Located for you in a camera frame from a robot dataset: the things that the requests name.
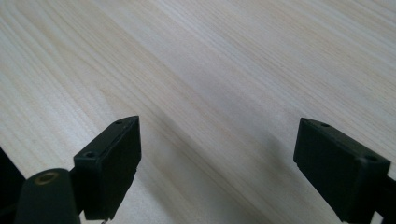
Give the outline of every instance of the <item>black plastic part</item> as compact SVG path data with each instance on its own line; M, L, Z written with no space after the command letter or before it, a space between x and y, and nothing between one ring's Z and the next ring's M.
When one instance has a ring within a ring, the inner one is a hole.
M80 223L67 170L47 170L24 182L15 224L26 223Z
M300 121L293 159L342 221L370 223L390 161L312 119Z
M0 223L14 222L17 203L25 178L0 148Z
M112 219L141 160L139 117L108 126L75 157L71 171L78 211L88 220Z
M385 223L396 223L396 181L388 177L379 194L375 210L384 218Z

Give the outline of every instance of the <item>wood grain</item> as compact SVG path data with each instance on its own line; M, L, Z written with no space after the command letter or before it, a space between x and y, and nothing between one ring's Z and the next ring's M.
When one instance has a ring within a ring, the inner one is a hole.
M393 0L0 4L0 144L26 177L140 116L112 223L340 223L292 161L300 117L396 162Z

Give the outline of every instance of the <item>black bracket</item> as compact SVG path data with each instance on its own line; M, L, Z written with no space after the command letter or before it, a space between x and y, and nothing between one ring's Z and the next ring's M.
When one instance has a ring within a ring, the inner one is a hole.
M74 157L70 172L50 169L24 181L3 151L0 159L7 198L0 223L78 224L82 210L88 220L113 219L141 160L139 117L113 122Z
M396 223L396 183L390 161L334 127L301 119L294 161L342 220L370 223L374 211L383 223Z

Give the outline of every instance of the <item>light wooden surface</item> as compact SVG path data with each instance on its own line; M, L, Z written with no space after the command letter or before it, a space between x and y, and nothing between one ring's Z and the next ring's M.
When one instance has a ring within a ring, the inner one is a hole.
M111 223L340 223L292 161L299 119L396 162L395 96L394 0L0 1L0 145L26 177L140 116Z

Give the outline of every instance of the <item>mounting hole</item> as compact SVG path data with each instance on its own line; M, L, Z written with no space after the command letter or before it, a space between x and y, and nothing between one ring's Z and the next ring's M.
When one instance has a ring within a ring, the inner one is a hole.
M59 174L56 173L56 172L48 172L48 173L45 173L45 174L43 174L43 175L37 177L37 178L35 179L35 183L36 183L37 185L46 185L46 184L52 182L54 179L56 179L56 177L58 177L58 175L59 175Z
M369 161L378 161L378 159L375 156L365 156L364 158L366 158Z
M94 152L86 152L86 153L84 154L84 156L85 156L85 157L88 157L88 158L93 158L93 157L95 157L96 155L95 155Z

